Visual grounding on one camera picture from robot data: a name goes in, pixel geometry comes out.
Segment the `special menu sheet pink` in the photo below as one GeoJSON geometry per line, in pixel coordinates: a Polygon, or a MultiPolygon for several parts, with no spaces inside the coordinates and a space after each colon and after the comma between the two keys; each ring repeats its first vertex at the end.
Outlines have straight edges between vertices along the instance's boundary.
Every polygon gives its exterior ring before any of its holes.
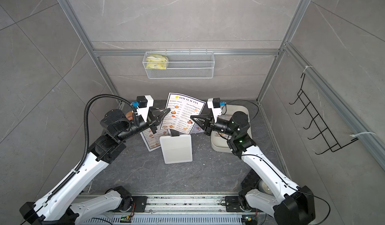
{"type": "MultiPolygon", "coordinates": [[[[173,129],[168,129],[169,135],[170,136],[180,136],[184,135],[184,133],[181,133],[179,131],[173,130],[173,129]]],[[[195,125],[193,129],[190,132],[190,135],[192,134],[198,134],[198,133],[204,133],[204,130],[202,130],[199,126],[195,125]]]]}

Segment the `dim sum inn menu sheet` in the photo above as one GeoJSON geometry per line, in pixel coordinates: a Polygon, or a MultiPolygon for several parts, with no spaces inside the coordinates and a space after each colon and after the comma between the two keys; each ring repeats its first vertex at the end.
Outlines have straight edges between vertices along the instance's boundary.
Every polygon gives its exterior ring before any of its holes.
{"type": "Polygon", "coordinates": [[[161,127],[178,131],[182,134],[190,134],[195,122],[190,118],[192,115],[200,115],[205,102],[194,97],[179,93],[169,93],[166,108],[170,112],[165,116],[161,127]]]}

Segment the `white menu holder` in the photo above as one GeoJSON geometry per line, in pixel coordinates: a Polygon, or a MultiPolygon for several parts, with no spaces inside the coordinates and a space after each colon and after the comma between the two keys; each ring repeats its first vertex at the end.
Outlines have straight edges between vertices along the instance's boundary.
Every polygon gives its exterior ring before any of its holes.
{"type": "Polygon", "coordinates": [[[162,136],[159,141],[165,164],[192,162],[191,135],[162,136]]]}

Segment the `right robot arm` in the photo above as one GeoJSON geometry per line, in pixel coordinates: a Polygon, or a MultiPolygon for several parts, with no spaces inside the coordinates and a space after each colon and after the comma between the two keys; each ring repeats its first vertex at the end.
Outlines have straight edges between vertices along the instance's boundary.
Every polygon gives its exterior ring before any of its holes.
{"type": "Polygon", "coordinates": [[[247,188],[239,193],[239,201],[247,209],[257,209],[272,216],[279,225],[307,225],[315,220],[315,202],[312,191],[299,187],[286,177],[261,151],[249,136],[249,117],[235,112],[230,120],[214,115],[192,115],[193,120],[206,134],[215,131],[230,136],[230,151],[248,164],[267,185],[271,195],[258,188],[247,188]]]}

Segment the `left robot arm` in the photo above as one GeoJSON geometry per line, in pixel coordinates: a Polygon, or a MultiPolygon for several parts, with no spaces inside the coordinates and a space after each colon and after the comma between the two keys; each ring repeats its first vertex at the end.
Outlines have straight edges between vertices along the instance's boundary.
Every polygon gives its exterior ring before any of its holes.
{"type": "Polygon", "coordinates": [[[83,203],[74,200],[94,177],[107,168],[126,148],[125,141],[150,129],[156,132],[168,108],[148,109],[147,118],[137,116],[127,119],[119,109],[106,113],[100,124],[105,134],[89,143],[88,128],[85,128],[85,152],[79,163],[45,196],[36,202],[26,202],[20,208],[25,222],[31,225],[78,225],[104,212],[133,209],[131,193],[122,186],[83,203]]]}

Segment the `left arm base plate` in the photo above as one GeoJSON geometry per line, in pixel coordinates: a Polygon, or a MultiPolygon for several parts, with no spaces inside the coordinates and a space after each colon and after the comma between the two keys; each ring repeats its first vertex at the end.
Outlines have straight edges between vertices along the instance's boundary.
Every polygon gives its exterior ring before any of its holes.
{"type": "Polygon", "coordinates": [[[124,199],[114,212],[121,213],[144,213],[147,204],[147,196],[133,196],[130,199],[124,199]]]}

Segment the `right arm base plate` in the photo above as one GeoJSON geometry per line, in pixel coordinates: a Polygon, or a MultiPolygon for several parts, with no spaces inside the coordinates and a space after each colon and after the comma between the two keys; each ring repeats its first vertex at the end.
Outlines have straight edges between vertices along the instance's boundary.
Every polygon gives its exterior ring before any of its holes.
{"type": "Polygon", "coordinates": [[[238,196],[225,196],[224,200],[225,200],[224,205],[226,208],[226,212],[228,213],[240,213],[240,212],[248,213],[250,211],[250,209],[246,209],[241,204],[238,196]]]}

